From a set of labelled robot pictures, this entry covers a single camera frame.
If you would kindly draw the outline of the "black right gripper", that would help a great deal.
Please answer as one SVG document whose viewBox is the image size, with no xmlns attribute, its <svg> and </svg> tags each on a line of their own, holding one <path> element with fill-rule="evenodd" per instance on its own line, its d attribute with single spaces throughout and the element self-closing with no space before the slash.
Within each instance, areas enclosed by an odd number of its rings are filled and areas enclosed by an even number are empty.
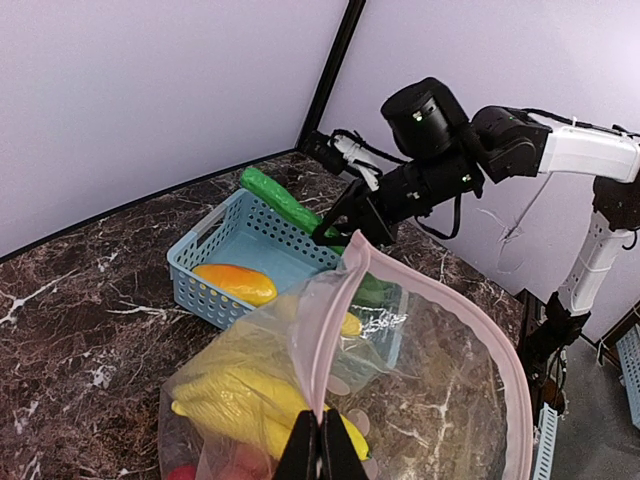
<svg viewBox="0 0 640 480">
<path fill-rule="evenodd" d="M 363 180 L 354 180 L 340 195 L 320 224 L 312 232 L 319 246 L 347 246 L 360 230 L 375 246 L 392 245 L 397 240 L 398 225 L 389 220 L 374 199 L 365 194 Z"/>
</svg>

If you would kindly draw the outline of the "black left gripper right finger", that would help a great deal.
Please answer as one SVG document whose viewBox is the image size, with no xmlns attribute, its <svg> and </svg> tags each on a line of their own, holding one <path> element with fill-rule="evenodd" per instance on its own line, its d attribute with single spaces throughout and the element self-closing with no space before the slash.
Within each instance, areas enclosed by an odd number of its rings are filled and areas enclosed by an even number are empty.
<svg viewBox="0 0 640 480">
<path fill-rule="evenodd" d="M 319 430 L 319 471 L 323 480 L 367 480 L 362 462 L 335 409 L 323 415 Z"/>
</svg>

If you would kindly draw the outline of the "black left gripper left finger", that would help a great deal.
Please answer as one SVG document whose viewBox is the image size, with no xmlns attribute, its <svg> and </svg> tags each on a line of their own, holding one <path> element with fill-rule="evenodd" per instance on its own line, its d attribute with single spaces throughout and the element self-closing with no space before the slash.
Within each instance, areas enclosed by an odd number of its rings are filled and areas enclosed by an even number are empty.
<svg viewBox="0 0 640 480">
<path fill-rule="evenodd" d="M 279 460 L 274 480 L 317 480 L 320 477 L 320 428 L 313 411 L 301 411 Z"/>
</svg>

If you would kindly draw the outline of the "green cucumber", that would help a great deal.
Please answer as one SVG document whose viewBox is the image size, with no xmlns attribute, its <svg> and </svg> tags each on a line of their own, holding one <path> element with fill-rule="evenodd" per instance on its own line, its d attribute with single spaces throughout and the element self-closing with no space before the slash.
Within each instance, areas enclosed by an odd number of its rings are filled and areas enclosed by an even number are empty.
<svg viewBox="0 0 640 480">
<path fill-rule="evenodd" d="M 314 229 L 324 220 L 323 216 L 317 215 L 299 203 L 276 180 L 256 168 L 246 168 L 240 177 L 240 183 L 245 189 L 259 197 L 276 211 L 283 219 L 308 235 L 311 235 Z"/>
</svg>

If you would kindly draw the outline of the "yellow banana bunch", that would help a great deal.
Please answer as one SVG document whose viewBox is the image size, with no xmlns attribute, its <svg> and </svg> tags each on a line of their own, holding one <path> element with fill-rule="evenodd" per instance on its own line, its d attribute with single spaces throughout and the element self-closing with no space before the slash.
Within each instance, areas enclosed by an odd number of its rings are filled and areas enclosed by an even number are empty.
<svg viewBox="0 0 640 480">
<path fill-rule="evenodd" d="M 281 458 L 300 412 L 300 392 L 284 338 L 245 321 L 214 339 L 179 372 L 171 409 L 202 430 Z"/>
</svg>

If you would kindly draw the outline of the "red lychee bunch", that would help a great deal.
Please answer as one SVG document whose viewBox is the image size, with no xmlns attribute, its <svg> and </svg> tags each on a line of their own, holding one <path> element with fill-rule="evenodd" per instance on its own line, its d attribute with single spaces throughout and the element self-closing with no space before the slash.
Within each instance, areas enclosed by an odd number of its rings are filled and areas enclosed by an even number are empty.
<svg viewBox="0 0 640 480">
<path fill-rule="evenodd" d="M 172 468 L 166 476 L 167 480 L 195 480 L 197 476 L 197 466 L 193 463 L 186 463 Z"/>
</svg>

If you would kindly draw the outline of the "clear zip top bag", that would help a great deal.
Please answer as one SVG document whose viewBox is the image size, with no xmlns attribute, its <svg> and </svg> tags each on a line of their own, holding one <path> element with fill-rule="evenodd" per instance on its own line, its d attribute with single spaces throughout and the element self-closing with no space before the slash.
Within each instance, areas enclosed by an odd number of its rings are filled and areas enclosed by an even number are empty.
<svg viewBox="0 0 640 480">
<path fill-rule="evenodd" d="M 474 303 L 383 254 L 361 234 L 341 258 L 341 268 L 295 290 L 296 320 L 273 316 L 286 297 L 280 294 L 222 333 L 245 321 L 282 336 L 307 410 L 319 428 L 326 411 L 339 413 L 368 479 L 528 478 L 532 407 L 523 367 L 503 331 Z M 360 335 L 341 335 L 366 273 L 402 288 L 391 304 L 406 315 L 392 369 L 374 358 Z M 196 479 L 273 479 L 280 459 L 210 434 L 172 411 L 170 389 L 184 366 L 161 390 L 161 477 L 193 463 Z"/>
</svg>

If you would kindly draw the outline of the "yellow corn cob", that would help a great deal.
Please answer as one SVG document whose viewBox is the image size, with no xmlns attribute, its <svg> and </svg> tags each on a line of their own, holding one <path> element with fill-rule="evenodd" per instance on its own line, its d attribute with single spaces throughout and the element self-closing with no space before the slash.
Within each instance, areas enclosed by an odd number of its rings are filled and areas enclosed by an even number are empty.
<svg viewBox="0 0 640 480">
<path fill-rule="evenodd" d="M 362 323 L 354 314 L 347 312 L 341 325 L 343 337 L 358 337 L 362 332 Z"/>
</svg>

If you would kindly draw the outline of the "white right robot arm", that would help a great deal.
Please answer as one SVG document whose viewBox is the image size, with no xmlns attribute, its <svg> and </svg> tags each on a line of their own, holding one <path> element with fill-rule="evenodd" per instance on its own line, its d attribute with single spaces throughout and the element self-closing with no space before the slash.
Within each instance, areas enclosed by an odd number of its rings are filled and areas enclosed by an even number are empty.
<svg viewBox="0 0 640 480">
<path fill-rule="evenodd" d="M 545 306 L 545 322 L 524 342 L 524 361 L 543 362 L 580 335 L 618 254 L 639 234 L 639 136 L 544 110 L 490 105 L 468 116 L 452 91 L 429 77 L 389 97 L 381 108 L 399 149 L 381 173 L 381 151 L 359 135 L 313 132 L 307 153 L 354 181 L 312 230 L 323 246 L 344 246 L 355 232 L 392 244 L 406 219 L 422 221 L 446 201 L 481 196 L 486 181 L 575 173 L 591 176 L 592 215 L 566 280 Z"/>
</svg>

